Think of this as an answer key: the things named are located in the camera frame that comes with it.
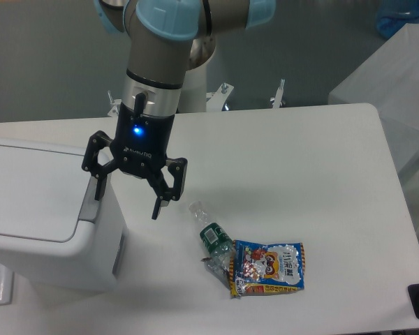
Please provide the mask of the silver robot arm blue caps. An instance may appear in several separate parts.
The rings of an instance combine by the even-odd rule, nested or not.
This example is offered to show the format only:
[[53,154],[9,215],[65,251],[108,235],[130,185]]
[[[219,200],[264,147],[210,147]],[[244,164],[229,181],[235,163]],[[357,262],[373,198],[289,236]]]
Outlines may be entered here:
[[96,1],[103,26],[131,40],[115,135],[94,133],[82,169],[96,181],[95,200],[115,170],[146,180],[156,193],[153,217],[184,191],[187,161],[167,147],[191,47],[203,36],[269,22],[275,1]]

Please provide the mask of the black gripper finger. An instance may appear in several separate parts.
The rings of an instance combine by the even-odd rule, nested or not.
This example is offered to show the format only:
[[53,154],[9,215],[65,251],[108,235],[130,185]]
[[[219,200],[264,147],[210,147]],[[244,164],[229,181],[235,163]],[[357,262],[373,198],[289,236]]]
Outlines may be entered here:
[[82,169],[89,172],[96,179],[96,191],[94,199],[99,201],[105,194],[108,175],[119,166],[115,159],[101,165],[98,162],[99,152],[112,144],[112,139],[103,131],[97,131],[90,136],[82,161]]
[[156,194],[156,202],[152,212],[152,220],[159,217],[163,207],[170,201],[178,201],[183,192],[186,180],[188,161],[185,158],[167,158],[166,167],[173,177],[173,185],[169,187],[161,170],[149,174],[147,181]]

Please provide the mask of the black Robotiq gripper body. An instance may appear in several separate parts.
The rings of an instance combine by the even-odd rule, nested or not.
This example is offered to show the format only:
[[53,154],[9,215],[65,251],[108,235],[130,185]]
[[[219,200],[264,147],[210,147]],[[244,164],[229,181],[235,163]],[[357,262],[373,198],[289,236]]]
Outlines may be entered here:
[[110,144],[109,171],[120,170],[140,179],[161,179],[174,116],[152,117],[119,108],[115,138]]

